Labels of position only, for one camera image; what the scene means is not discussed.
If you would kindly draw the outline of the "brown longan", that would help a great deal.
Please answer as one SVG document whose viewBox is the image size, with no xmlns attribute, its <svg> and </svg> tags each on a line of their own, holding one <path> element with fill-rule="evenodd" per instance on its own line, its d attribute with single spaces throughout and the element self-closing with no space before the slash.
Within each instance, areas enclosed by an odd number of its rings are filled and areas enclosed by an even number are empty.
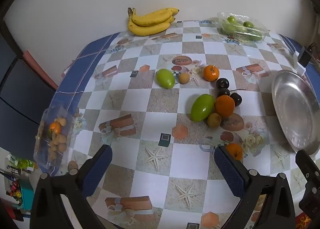
<svg viewBox="0 0 320 229">
<path fill-rule="evenodd" d="M 207 124 L 210 128 L 217 128 L 221 124 L 221 116 L 214 112 L 211 113 L 207 118 Z"/>
<path fill-rule="evenodd" d="M 180 84 L 187 84 L 190 81 L 190 76 L 188 73 L 184 72 L 178 76 L 178 81 Z"/>
</svg>

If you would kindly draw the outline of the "dark plum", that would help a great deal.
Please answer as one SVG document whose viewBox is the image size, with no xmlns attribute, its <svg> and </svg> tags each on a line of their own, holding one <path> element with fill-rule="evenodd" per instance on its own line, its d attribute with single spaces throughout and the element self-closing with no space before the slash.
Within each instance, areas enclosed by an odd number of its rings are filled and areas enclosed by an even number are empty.
<svg viewBox="0 0 320 229">
<path fill-rule="evenodd" d="M 217 96 L 230 96 L 230 91 L 227 88 L 221 88 L 218 90 Z"/>
<path fill-rule="evenodd" d="M 216 87 L 218 89 L 228 89 L 229 88 L 229 81 L 226 78 L 219 78 L 216 81 Z"/>
<path fill-rule="evenodd" d="M 242 103 L 242 97 L 238 93 L 232 93 L 230 97 L 233 99 L 235 103 L 235 107 L 239 106 Z"/>
</svg>

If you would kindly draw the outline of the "green mango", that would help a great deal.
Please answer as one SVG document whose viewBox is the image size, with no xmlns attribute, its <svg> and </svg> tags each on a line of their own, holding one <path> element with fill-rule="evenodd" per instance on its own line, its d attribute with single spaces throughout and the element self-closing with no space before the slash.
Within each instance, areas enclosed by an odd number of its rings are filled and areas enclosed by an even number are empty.
<svg viewBox="0 0 320 229">
<path fill-rule="evenodd" d="M 160 69 L 156 73 L 156 83 L 164 89 L 172 89 L 175 85 L 175 77 L 171 71 Z"/>
<path fill-rule="evenodd" d="M 190 118 L 193 122 L 206 119 L 213 111 L 215 99 L 210 94 L 202 94 L 192 105 Z"/>
</svg>

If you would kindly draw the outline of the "dark plum top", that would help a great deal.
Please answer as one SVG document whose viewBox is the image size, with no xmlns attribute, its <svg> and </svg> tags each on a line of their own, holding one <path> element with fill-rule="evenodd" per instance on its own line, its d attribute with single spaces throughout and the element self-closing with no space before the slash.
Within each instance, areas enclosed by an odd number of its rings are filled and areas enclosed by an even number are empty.
<svg viewBox="0 0 320 229">
<path fill-rule="evenodd" d="M 218 89 L 228 89 L 229 88 L 229 81 L 226 78 L 219 78 L 216 81 L 216 87 Z"/>
</svg>

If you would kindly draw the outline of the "orange tangerine with stem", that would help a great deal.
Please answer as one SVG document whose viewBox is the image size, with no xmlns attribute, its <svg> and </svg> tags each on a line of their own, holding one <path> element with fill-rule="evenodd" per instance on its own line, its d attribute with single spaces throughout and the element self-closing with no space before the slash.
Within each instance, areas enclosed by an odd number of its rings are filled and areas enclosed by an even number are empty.
<svg viewBox="0 0 320 229">
<path fill-rule="evenodd" d="M 206 81 L 213 82 L 216 81 L 220 76 L 219 69 L 215 65 L 208 65 L 203 70 L 203 78 Z"/>
</svg>

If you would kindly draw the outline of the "silver metal plate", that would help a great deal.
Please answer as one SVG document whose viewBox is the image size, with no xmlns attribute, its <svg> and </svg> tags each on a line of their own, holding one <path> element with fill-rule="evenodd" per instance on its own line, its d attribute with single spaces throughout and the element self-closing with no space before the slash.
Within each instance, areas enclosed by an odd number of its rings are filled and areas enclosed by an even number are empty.
<svg viewBox="0 0 320 229">
<path fill-rule="evenodd" d="M 319 151 L 319 103 L 311 86 L 298 74 L 282 70 L 272 81 L 272 101 L 291 148 L 312 156 Z"/>
</svg>

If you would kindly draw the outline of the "patterned tablecloth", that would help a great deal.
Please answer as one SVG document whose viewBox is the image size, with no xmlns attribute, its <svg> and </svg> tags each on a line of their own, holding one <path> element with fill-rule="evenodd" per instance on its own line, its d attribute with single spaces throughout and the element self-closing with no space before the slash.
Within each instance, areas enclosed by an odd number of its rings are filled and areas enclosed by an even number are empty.
<svg viewBox="0 0 320 229">
<path fill-rule="evenodd" d="M 239 200 L 210 150 L 236 143 L 246 168 L 285 173 L 298 203 L 306 180 L 276 118 L 271 83 L 277 72 L 293 69 L 292 50 L 299 49 L 276 33 L 261 42 L 230 38 L 213 21 L 179 21 L 150 37 L 125 31 L 92 42 L 51 103 L 74 117 L 67 162 L 41 170 L 62 175 L 68 162 L 84 164 L 107 142 L 112 161 L 88 198 L 98 217 L 123 228 L 185 228 L 207 212 L 225 222 L 235 208 Z M 242 97 L 216 129 L 190 119 L 199 96 L 216 96 L 216 85 L 202 77 L 208 65 Z M 160 69 L 173 73 L 172 89 L 156 83 Z M 183 85 L 184 72 L 190 81 Z"/>
</svg>

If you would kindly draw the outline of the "black charger on white base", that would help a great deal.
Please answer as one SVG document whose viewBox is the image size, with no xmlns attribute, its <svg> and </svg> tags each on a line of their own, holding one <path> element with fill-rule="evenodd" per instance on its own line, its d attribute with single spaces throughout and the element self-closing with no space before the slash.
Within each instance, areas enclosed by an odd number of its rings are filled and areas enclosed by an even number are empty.
<svg viewBox="0 0 320 229">
<path fill-rule="evenodd" d="M 298 74 L 300 74 L 301 76 L 304 75 L 306 67 L 310 60 L 311 54 L 305 46 L 301 48 L 300 52 L 295 51 L 293 53 L 293 66 Z"/>
</svg>

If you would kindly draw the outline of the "yellow banana bunch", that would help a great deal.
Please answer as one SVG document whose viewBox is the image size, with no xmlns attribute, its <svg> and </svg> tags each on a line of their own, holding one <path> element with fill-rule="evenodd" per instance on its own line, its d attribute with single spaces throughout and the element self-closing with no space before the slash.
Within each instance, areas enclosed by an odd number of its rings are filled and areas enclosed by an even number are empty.
<svg viewBox="0 0 320 229">
<path fill-rule="evenodd" d="M 128 8 L 129 21 L 127 28 L 136 36 L 149 36 L 167 30 L 179 13 L 177 8 L 165 8 L 144 16 L 136 14 L 135 8 Z"/>
</svg>

